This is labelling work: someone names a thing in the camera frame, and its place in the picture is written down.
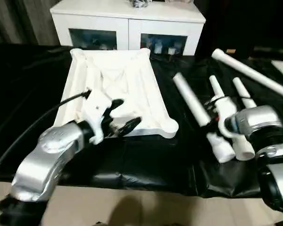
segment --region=black cable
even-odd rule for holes
[[[69,101],[72,101],[78,97],[88,97],[89,94],[91,93],[90,90],[74,95],[66,100],[63,100],[61,103],[59,103],[58,105],[54,106],[53,108],[49,109],[46,113],[44,113],[40,118],[38,118],[32,125],[30,125],[30,127],[28,127],[20,136],[18,136],[18,138],[11,144],[11,146],[9,146],[9,148],[4,152],[4,154],[0,157],[0,165],[2,164],[3,160],[6,158],[6,156],[14,149],[14,147],[19,143],[19,141],[28,133],[30,132],[36,125],[39,124],[39,122],[41,122],[41,120],[45,117],[47,117],[49,114],[51,114],[53,111],[57,110],[59,107],[61,107],[62,105],[68,103]]]

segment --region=white plastic tray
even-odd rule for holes
[[[73,49],[72,63],[62,100],[85,91],[99,89],[111,99],[125,102],[111,112],[113,123],[122,126],[135,117],[141,123],[127,136],[159,134],[172,138],[178,124],[167,113],[149,61],[150,50],[91,51]],[[83,98],[78,98],[58,110],[54,126],[81,118]]]

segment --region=white cabinet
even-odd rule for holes
[[[63,0],[50,9],[61,45],[194,55],[205,18],[193,5],[128,0]]]

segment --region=floor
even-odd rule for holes
[[[0,200],[10,183],[0,182]],[[261,199],[202,199],[179,194],[57,187],[43,218],[43,226],[271,226],[283,214]]]

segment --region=table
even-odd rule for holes
[[[71,63],[70,47],[0,45],[0,156],[32,122],[57,104]],[[268,61],[243,61],[283,85],[283,75]],[[219,164],[209,143],[172,82],[181,71],[204,104],[213,96],[214,74],[239,108],[232,78],[239,76],[258,105],[277,108],[283,98],[213,59],[152,57],[152,67],[170,117],[179,124],[172,139],[160,136],[108,139],[81,151],[64,169],[61,185],[176,192],[202,197],[259,197],[254,160]],[[0,167],[0,181],[11,181],[38,136],[53,124],[45,119]]]

